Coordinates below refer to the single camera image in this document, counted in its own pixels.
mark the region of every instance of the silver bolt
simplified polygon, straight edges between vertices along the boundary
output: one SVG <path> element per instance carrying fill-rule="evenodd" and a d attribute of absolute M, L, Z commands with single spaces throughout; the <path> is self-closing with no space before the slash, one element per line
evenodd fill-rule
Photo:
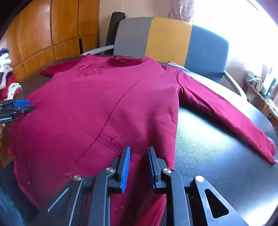
<path fill-rule="evenodd" d="M 195 180 L 198 181 L 198 182 L 203 182 L 204 178 L 202 176 L 196 176 Z"/>
<path fill-rule="evenodd" d="M 107 167 L 105 170 L 108 173 L 113 173 L 115 171 L 115 169 L 113 167 Z"/>
<path fill-rule="evenodd" d="M 73 177 L 73 180 L 75 180 L 75 181 L 80 181 L 82 179 L 82 176 L 81 175 L 75 175 L 74 177 Z"/>
<path fill-rule="evenodd" d="M 170 168 L 164 168 L 163 173 L 172 173 L 172 170 Z"/>

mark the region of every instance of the chair armrest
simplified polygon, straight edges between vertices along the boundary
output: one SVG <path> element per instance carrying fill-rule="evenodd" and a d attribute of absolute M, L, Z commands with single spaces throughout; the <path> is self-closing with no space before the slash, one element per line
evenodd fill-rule
<path fill-rule="evenodd" d="M 231 84 L 231 86 L 234 88 L 235 92 L 240 95 L 242 98 L 247 100 L 245 92 L 242 90 L 242 88 L 237 84 L 237 82 L 226 72 L 224 71 L 224 77 L 228 80 L 228 82 Z"/>
<path fill-rule="evenodd" d="M 97 48 L 97 49 L 93 49 L 93 50 L 90 50 L 90 51 L 87 51 L 83 54 L 81 54 L 81 56 L 86 56 L 87 54 L 97 54 L 97 53 L 101 53 L 101 52 L 104 52 L 106 50 L 111 50 L 111 49 L 114 49 L 114 45 L 110 45 L 110 46 L 103 46 L 103 47 L 100 47 L 100 48 Z"/>

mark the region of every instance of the red sweater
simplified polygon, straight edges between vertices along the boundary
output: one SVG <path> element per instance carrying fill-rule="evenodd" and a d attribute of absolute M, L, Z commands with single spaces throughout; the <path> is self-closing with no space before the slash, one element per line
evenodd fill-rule
<path fill-rule="evenodd" d="M 71 67 L 33 92 L 28 99 L 35 110 L 11 126 L 18 184 L 39 209 L 74 175 L 97 174 L 129 145 L 126 192 L 112 195 L 111 223 L 158 226 L 165 196 L 150 188 L 147 147 L 174 168 L 179 101 L 219 120 L 275 163 L 273 143 L 246 116 L 176 68 L 150 57 L 91 54 L 68 66 L 49 68 Z"/>

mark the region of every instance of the chair backrest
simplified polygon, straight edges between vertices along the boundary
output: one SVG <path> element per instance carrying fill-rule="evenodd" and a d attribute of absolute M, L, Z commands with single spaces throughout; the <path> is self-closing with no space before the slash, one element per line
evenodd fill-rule
<path fill-rule="evenodd" d="M 160 17 L 136 17 L 120 22 L 114 55 L 169 61 L 220 83 L 229 43 L 197 25 Z"/>

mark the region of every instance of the round table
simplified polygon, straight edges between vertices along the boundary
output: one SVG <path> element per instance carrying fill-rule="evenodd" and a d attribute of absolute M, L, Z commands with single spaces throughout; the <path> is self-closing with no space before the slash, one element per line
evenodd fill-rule
<path fill-rule="evenodd" d="M 22 82 L 20 99 L 49 81 L 49 77 L 40 75 L 42 69 Z M 278 138 L 271 123 L 253 105 L 208 78 L 185 72 L 245 114 L 277 147 Z M 277 164 L 272 166 L 221 124 L 183 103 L 178 114 L 175 169 L 188 177 L 204 176 L 249 226 L 264 225 L 277 207 Z"/>

